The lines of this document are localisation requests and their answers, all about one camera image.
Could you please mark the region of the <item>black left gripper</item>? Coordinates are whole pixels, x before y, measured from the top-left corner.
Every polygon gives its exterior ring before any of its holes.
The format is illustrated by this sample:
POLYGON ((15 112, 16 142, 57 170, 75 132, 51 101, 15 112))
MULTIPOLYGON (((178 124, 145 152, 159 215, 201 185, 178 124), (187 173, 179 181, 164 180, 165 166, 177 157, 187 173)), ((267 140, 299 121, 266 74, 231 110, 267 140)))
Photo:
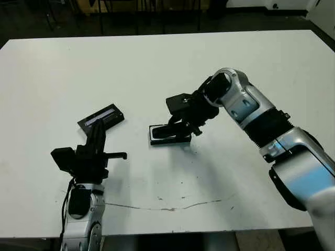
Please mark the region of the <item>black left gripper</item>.
POLYGON ((75 151, 74 177, 77 183, 101 184, 108 177, 108 160, 127 159, 126 152, 105 153, 105 124, 96 120, 87 135, 86 145, 78 145, 75 151))

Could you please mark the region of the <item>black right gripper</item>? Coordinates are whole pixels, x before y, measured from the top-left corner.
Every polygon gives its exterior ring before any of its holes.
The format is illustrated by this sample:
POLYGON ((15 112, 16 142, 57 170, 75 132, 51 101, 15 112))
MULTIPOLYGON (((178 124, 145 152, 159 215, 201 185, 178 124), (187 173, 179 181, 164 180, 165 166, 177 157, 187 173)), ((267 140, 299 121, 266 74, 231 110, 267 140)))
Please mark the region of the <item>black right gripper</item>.
POLYGON ((157 128, 157 138, 176 138, 188 137, 191 133, 195 135, 202 134, 200 127, 204 126, 206 121, 213 119, 219 114, 219 108, 212 106, 203 93, 196 90, 192 94, 186 95, 187 107, 183 112, 182 119, 172 116, 167 124, 160 125, 157 128))

